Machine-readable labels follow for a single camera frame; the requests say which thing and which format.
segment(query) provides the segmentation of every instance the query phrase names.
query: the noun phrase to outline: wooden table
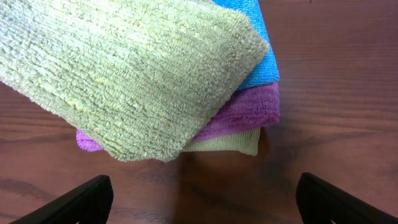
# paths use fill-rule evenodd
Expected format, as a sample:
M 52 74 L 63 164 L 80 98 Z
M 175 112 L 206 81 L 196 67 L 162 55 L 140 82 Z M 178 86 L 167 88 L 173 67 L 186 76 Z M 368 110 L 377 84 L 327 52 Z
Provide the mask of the wooden table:
M 168 164 L 79 150 L 75 129 L 0 84 L 0 223 L 98 175 L 108 223 L 300 223 L 302 172 L 398 216 L 398 1 L 261 1 L 280 75 L 281 122 L 260 154 Z

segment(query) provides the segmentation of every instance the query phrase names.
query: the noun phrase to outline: light green cloth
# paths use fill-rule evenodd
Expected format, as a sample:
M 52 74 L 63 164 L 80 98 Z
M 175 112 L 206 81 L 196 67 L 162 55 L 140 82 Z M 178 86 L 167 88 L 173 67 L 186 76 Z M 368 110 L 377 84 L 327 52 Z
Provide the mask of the light green cloth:
M 210 2 L 0 0 L 0 81 L 120 161 L 177 157 L 268 50 Z
M 191 142 L 184 152 L 238 151 L 256 156 L 260 139 L 260 129 L 228 134 L 210 140 Z

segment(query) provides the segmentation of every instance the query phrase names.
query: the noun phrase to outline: black object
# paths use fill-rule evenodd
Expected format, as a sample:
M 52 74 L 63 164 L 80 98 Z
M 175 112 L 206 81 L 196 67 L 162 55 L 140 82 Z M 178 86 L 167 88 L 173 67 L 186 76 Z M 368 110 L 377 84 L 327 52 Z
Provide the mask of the black object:
M 111 180 L 99 175 L 12 224 L 105 224 L 112 201 Z
M 304 224 L 398 224 L 398 218 L 310 173 L 302 174 L 296 201 Z

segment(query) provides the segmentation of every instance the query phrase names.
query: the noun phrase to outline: blue towel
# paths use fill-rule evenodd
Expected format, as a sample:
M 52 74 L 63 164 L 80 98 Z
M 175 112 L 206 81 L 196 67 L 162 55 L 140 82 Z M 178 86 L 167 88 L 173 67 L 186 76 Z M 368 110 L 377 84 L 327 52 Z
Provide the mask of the blue towel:
M 258 0 L 213 0 L 217 5 L 230 9 L 237 9 L 250 17 L 253 27 L 270 43 L 266 25 L 262 18 L 262 13 Z M 239 90 L 250 87 L 268 84 L 279 81 L 279 71 L 276 65 L 275 55 L 272 48 L 264 57 L 262 62 L 258 64 L 248 77 L 239 86 Z

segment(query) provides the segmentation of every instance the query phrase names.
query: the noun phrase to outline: towel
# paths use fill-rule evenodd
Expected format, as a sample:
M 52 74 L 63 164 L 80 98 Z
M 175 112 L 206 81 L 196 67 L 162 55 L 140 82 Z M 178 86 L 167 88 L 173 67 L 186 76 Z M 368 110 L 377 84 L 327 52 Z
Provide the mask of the towel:
M 103 150 L 97 142 L 78 130 L 77 143 L 82 150 L 95 152 Z M 257 155 L 257 147 L 260 138 L 260 129 L 242 131 L 240 133 L 219 136 L 214 139 L 191 142 L 187 144 L 184 152 L 204 152 L 204 151 L 239 151 L 250 156 Z
M 258 0 L 214 0 L 214 2 L 219 6 L 238 9 L 245 13 L 250 17 L 251 23 L 260 36 L 270 43 Z M 262 62 L 254 68 L 239 86 L 239 90 L 278 81 L 279 71 L 274 51 L 270 48 Z
M 0 81 L 120 161 L 177 157 L 269 50 L 210 2 L 0 1 Z
M 276 124 L 279 117 L 278 83 L 239 90 L 193 138 L 192 142 L 268 127 Z M 98 143 L 82 134 L 80 130 L 77 131 L 77 141 L 82 149 L 87 151 L 101 149 Z

